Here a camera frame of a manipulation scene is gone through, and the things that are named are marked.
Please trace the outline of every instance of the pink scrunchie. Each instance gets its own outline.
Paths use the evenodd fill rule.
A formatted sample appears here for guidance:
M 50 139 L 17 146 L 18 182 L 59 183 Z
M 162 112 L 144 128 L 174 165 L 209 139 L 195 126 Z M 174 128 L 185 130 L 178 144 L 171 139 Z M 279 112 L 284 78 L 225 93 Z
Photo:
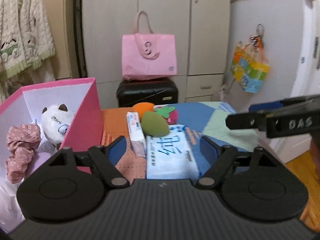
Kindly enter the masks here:
M 12 155 L 6 161 L 5 167 L 11 183 L 18 183 L 23 179 L 40 141 L 40 127 L 37 124 L 22 124 L 9 128 L 7 147 Z

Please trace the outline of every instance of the purple object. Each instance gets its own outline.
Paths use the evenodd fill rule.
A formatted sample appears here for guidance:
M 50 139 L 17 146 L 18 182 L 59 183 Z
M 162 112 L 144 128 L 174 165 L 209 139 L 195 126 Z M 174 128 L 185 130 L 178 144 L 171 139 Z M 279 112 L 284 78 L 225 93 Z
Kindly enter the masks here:
M 32 161 L 29 163 L 25 178 L 29 177 L 36 171 L 43 163 L 45 163 L 52 155 L 47 152 L 35 152 Z

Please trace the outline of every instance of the orange toy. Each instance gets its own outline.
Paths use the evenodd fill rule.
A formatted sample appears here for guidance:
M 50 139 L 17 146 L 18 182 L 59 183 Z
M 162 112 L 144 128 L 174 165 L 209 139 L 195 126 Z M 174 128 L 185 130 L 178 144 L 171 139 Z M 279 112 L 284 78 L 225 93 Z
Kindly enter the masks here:
M 153 112 L 153 106 L 154 106 L 153 103 L 142 102 L 142 103 L 135 104 L 135 105 L 132 107 L 132 110 L 133 110 L 134 112 L 137 112 L 137 113 L 138 113 L 139 118 L 140 118 L 140 120 L 141 120 L 143 114 L 144 114 L 146 111 L 151 111 L 151 112 Z

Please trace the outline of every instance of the plush toy ear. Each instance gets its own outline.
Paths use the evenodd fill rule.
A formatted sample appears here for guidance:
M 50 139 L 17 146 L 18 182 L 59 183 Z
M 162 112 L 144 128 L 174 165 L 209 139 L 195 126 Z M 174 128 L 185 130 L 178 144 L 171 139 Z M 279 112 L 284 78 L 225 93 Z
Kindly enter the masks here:
M 68 108 L 66 107 L 65 104 L 60 105 L 58 109 L 61 110 L 61 111 L 68 112 Z

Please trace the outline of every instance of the pink tote bag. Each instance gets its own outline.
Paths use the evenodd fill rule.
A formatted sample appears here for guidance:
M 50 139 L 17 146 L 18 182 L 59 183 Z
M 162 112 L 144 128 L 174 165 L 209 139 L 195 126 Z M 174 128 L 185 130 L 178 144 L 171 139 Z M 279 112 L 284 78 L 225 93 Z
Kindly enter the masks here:
M 140 34 L 141 14 L 147 17 L 150 34 Z M 177 75 L 174 35 L 153 33 L 148 14 L 139 11 L 134 18 L 133 34 L 122 37 L 122 77 L 125 80 L 149 80 Z

